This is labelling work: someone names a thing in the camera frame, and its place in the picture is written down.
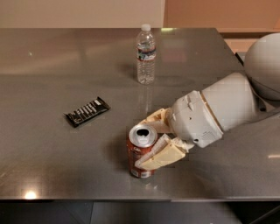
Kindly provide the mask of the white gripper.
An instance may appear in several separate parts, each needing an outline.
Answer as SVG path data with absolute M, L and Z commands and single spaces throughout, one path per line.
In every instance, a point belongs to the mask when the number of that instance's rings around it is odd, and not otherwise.
M 146 171 L 173 164 L 184 158 L 194 144 L 205 148 L 223 136 L 219 124 L 198 91 L 177 99 L 171 108 L 155 111 L 140 124 L 150 125 L 157 133 L 173 132 L 177 136 L 170 138 L 163 134 L 151 151 L 135 162 L 135 167 Z

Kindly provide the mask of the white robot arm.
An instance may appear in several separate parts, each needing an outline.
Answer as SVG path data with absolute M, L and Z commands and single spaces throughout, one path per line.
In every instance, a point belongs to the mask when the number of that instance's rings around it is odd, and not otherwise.
M 259 38 L 248 49 L 244 68 L 244 74 L 231 73 L 144 119 L 162 136 L 135 167 L 156 170 L 180 160 L 195 145 L 204 148 L 226 131 L 258 121 L 267 112 L 265 103 L 280 99 L 280 33 Z

